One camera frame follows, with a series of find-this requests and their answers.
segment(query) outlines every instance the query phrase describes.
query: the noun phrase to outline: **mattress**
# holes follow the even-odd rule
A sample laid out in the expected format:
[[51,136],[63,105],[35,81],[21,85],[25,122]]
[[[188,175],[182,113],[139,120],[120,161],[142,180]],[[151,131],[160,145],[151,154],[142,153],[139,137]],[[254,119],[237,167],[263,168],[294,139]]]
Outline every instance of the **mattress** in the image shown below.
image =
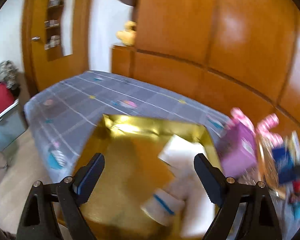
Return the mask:
[[[112,73],[87,71],[32,97],[25,114],[39,155],[54,183],[71,175],[102,114],[127,114],[199,123],[214,143],[229,118],[172,91]],[[284,239],[300,226],[291,206],[273,198]],[[234,225],[238,228],[242,212]]]

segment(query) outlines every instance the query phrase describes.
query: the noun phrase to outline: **pink ribbon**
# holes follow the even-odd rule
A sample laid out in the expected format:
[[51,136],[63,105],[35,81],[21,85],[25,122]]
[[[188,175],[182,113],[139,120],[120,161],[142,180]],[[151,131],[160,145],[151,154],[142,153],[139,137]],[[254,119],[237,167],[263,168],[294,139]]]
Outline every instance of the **pink ribbon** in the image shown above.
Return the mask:
[[230,113],[232,115],[232,119],[227,123],[226,129],[229,130],[236,124],[241,122],[244,126],[248,127],[251,130],[254,136],[256,135],[252,122],[247,116],[244,115],[244,113],[239,108],[232,108]]
[[277,147],[283,144],[282,137],[277,133],[271,133],[269,130],[278,125],[279,119],[276,114],[270,114],[257,125],[257,133],[267,138],[273,145]]

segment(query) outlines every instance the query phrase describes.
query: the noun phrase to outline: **yellow plush toy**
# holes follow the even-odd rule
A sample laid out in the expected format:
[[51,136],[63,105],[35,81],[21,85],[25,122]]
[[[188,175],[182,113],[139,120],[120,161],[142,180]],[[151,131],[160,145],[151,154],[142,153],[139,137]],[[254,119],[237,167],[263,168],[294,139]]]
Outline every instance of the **yellow plush toy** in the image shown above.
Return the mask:
[[136,36],[136,32],[132,30],[132,27],[135,27],[136,23],[132,21],[127,21],[124,24],[124,31],[118,31],[116,33],[116,36],[119,40],[122,41],[124,45],[127,46],[133,46],[134,45],[134,40]]

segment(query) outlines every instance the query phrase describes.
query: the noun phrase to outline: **wooden floor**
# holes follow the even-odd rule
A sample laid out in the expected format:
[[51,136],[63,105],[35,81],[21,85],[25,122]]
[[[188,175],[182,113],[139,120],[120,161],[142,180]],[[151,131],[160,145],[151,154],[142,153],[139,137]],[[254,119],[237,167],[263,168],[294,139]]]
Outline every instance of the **wooden floor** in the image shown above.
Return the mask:
[[29,190],[36,180],[51,183],[31,131],[27,130],[5,150],[11,166],[0,183],[0,227],[16,233]]

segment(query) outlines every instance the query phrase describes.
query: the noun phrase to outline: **blue stripe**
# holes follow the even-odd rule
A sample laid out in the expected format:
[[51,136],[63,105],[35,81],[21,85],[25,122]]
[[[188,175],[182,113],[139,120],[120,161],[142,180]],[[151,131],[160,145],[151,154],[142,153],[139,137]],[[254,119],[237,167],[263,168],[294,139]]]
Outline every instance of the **blue stripe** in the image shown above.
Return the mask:
[[167,204],[157,194],[153,194],[153,196],[170,215],[174,215],[174,212],[167,206]]

